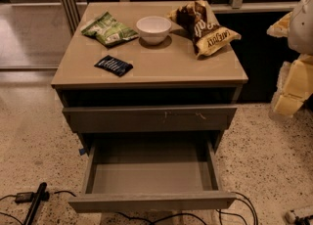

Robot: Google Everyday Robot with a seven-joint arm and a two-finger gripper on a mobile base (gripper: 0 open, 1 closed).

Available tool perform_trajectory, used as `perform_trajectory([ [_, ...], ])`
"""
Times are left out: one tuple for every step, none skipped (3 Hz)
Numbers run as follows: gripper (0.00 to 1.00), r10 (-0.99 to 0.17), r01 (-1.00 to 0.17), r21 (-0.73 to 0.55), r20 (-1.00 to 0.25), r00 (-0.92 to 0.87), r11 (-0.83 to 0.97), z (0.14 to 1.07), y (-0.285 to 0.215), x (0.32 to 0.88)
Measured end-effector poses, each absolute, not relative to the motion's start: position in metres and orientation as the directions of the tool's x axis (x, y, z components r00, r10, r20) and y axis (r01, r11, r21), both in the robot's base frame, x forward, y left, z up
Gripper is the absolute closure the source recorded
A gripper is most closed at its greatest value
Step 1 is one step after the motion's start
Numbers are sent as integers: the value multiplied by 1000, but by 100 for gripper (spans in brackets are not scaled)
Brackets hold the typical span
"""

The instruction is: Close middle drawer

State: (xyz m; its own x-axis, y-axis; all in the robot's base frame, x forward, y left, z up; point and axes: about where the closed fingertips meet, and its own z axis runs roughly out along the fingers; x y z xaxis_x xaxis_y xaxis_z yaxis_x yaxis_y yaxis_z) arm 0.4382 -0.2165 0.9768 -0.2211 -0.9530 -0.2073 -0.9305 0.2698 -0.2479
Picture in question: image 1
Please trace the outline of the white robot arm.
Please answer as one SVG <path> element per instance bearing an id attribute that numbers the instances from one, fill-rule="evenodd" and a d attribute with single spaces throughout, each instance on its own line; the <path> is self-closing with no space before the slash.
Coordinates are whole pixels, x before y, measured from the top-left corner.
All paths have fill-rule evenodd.
<path id="1" fill-rule="evenodd" d="M 313 0 L 300 0 L 267 34 L 286 37 L 289 48 L 299 54 L 292 63 L 283 62 L 271 102 L 272 114 L 292 117 L 313 94 Z"/>

